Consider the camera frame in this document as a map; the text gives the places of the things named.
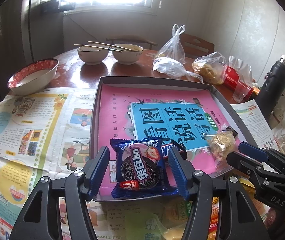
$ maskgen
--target yellow circle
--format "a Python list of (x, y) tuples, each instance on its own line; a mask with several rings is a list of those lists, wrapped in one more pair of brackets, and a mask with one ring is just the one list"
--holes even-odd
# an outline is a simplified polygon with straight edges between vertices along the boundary
[(0, 168), (0, 193), (12, 204), (23, 204), (27, 199), (31, 168), (21, 162), (8, 162)]

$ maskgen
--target strawberry image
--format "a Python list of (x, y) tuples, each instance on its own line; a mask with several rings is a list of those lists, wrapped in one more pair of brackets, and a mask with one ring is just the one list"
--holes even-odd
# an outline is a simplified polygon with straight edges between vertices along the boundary
[(152, 146), (148, 147), (146, 151), (146, 156), (150, 159), (157, 160), (157, 161), (161, 159), (161, 156), (159, 155), (157, 148), (152, 147)]

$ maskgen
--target water bottle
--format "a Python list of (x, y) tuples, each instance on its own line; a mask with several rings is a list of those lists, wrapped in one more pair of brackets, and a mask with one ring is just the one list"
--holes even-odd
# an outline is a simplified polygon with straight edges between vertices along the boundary
[(275, 62), (265, 79), (255, 101), (265, 119), (268, 119), (285, 90), (285, 55), (281, 55), (280, 60)]

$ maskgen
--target red patterned bowl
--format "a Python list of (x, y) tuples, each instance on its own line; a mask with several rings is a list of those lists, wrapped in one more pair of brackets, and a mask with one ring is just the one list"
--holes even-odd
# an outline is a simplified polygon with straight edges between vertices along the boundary
[(55, 58), (39, 60), (11, 76), (7, 87), (15, 95), (29, 95), (44, 89), (56, 74), (59, 61)]

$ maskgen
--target window sill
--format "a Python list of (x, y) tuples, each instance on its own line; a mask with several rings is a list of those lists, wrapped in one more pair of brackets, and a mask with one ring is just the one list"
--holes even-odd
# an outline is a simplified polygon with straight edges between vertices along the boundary
[(122, 12), (136, 12), (156, 16), (154, 9), (146, 6), (132, 6), (132, 5), (91, 5), (81, 6), (75, 10), (65, 11), (66, 15), (91, 12), (91, 11), (122, 11)]

